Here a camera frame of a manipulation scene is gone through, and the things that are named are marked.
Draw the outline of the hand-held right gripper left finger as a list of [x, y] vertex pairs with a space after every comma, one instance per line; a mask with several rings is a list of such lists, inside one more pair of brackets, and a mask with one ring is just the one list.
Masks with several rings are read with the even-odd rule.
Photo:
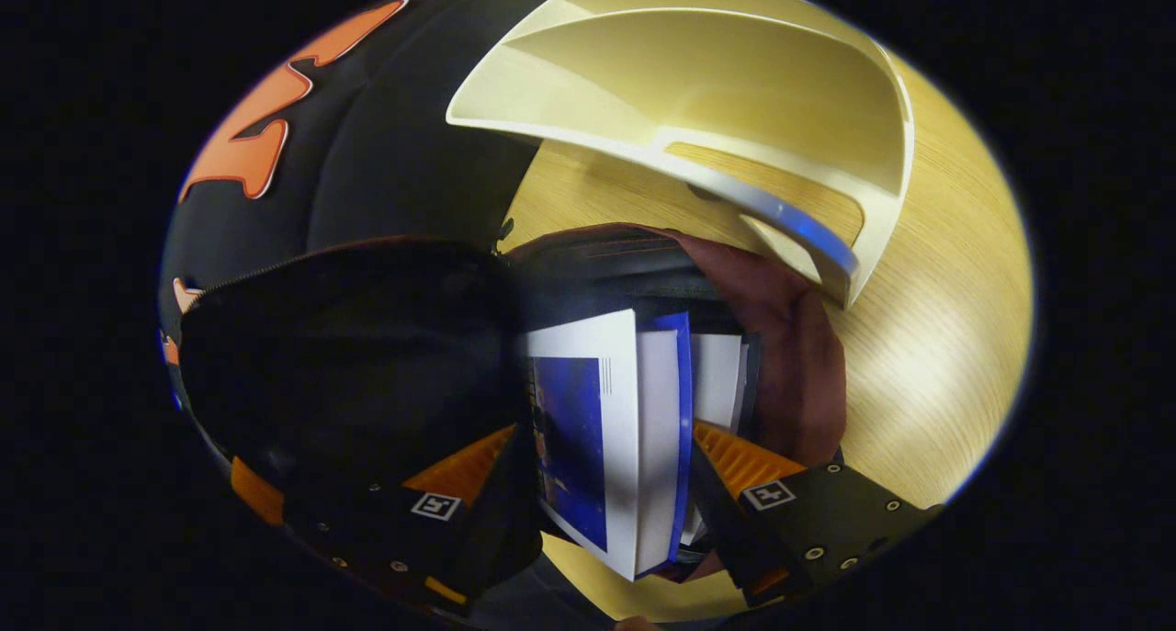
[[409, 477], [298, 491], [310, 552], [385, 599], [466, 618], [542, 545], [534, 447], [503, 427]]

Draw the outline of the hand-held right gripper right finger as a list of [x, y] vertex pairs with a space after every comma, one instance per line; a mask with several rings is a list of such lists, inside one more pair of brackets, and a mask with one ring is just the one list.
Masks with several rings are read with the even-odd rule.
[[750, 607], [860, 571], [943, 510], [903, 501], [846, 464], [801, 465], [708, 423], [693, 429], [690, 492]]

